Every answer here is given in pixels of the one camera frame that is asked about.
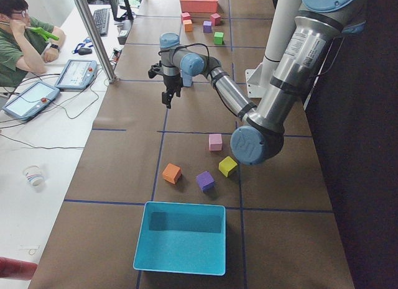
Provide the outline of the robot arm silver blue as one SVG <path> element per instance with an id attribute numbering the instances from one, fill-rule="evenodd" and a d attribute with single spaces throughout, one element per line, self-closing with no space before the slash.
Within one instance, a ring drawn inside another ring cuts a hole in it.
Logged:
<path id="1" fill-rule="evenodd" d="M 148 75 L 163 77 L 166 106 L 180 95 L 183 76 L 204 76 L 243 123 L 231 136 L 233 155 L 245 165 L 261 163 L 281 151 L 285 118 L 331 41 L 363 30 L 366 1 L 277 0 L 263 61 L 246 75 L 247 86 L 262 94 L 259 104 L 241 91 L 219 60 L 191 52 L 175 33 L 160 36 L 160 61 Z"/>

